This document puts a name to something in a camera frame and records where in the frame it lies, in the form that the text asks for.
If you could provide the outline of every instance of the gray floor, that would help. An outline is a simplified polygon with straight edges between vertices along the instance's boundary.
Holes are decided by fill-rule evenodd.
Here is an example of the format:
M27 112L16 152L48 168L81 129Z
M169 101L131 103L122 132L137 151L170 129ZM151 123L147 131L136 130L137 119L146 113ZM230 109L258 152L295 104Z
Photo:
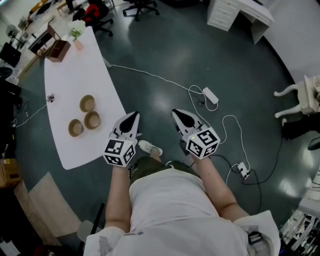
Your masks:
M238 118L251 167L259 180L264 180L272 171L281 142L281 126L274 114L297 104L294 93L273 97L274 91L283 90L289 82L265 43L260 41L253 45L250 34L237 24L229 32L208 26L206 7L201 4L175 9L160 2L160 16L143 13L139 22L123 17L121 8L117 7L114 13L111 26L114 36L96 33L102 55L112 64L148 71L186 87L210 88L219 98L219 108L209 112L202 107L198 108L199 113L222 139L222 118L225 115ZM188 92L126 69L112 67L109 73L125 111L140 112L142 139L161 147L164 161L177 159L190 163L178 145L179 136L170 117L173 108L194 111ZM22 97L30 102L28 113L34 113L45 104L43 60L30 69L20 85ZM21 123L26 117L19 116L18 123ZM292 115L288 119L299 117ZM225 125L228 138L216 153L224 155L231 163L245 161L235 120L226 119ZM277 225L283 224L297 208L320 165L319 150L307 150L315 135L309 132L295 140L284 141L274 174L261 185L261 211L270 210ZM93 221L100 203L107 199L111 167L99 158L64 170L46 109L17 128L16 140L16 155L27 189L31 190L45 173L51 172L80 220ZM226 178L228 164L217 157L213 162ZM255 214L259 206L258 187L243 186L241 181L239 174L232 173L228 184L239 204L249 214ZM255 182L255 177L249 177L247 182Z

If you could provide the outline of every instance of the white desk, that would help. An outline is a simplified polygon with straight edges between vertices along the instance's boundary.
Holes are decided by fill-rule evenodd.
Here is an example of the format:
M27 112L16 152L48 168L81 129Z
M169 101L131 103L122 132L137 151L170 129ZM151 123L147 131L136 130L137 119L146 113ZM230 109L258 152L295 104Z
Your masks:
M62 62L44 61L45 94L55 94L55 101L47 105L51 131L66 170L102 156L115 122L126 114L90 26L79 40L84 45L82 51L71 43ZM94 97L94 110L100 115L101 125L95 130L84 128L81 135L71 137L69 122L79 119L84 123L85 113L79 102L87 94Z
M254 44L267 31L274 19L267 8L252 0L211 0L207 13L207 24L229 31L239 12L252 17L251 32Z

